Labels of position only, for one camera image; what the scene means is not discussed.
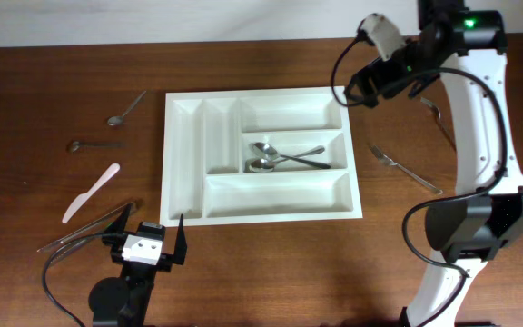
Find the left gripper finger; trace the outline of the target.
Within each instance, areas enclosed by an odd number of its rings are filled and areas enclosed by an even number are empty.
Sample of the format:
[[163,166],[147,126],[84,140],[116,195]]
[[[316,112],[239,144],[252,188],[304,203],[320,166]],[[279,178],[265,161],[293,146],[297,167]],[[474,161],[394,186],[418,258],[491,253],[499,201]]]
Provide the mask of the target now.
[[124,229],[131,214],[132,205],[128,203],[120,215],[104,230],[102,242],[104,245],[115,245],[122,240]]
[[174,244],[173,263],[176,265],[184,265],[186,254],[187,241],[184,232],[184,215],[181,214]]

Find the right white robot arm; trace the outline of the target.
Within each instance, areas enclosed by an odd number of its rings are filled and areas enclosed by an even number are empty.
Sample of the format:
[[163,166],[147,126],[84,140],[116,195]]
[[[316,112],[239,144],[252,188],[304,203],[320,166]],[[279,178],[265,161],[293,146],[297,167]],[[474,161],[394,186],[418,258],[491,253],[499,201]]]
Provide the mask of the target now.
[[477,275],[523,233],[523,174],[506,100],[508,39],[495,10],[461,1],[421,1],[419,37],[410,39],[381,14],[365,17],[355,39],[378,57],[348,82],[340,103],[377,106],[402,91],[445,87],[457,155],[456,193],[419,204],[431,249],[402,326],[452,326]]

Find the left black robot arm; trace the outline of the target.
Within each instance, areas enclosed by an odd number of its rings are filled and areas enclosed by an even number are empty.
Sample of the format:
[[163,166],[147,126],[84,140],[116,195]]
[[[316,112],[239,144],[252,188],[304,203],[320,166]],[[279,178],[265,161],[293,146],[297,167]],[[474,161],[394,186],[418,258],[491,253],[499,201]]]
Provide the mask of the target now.
[[102,237],[110,247],[111,259],[122,266],[120,275],[107,277],[90,291],[88,304],[94,326],[143,326],[157,273],[168,273],[174,265],[183,265],[187,253],[183,229],[179,224],[172,253],[164,253],[166,228],[141,222],[134,233],[125,230],[133,205],[108,225]]

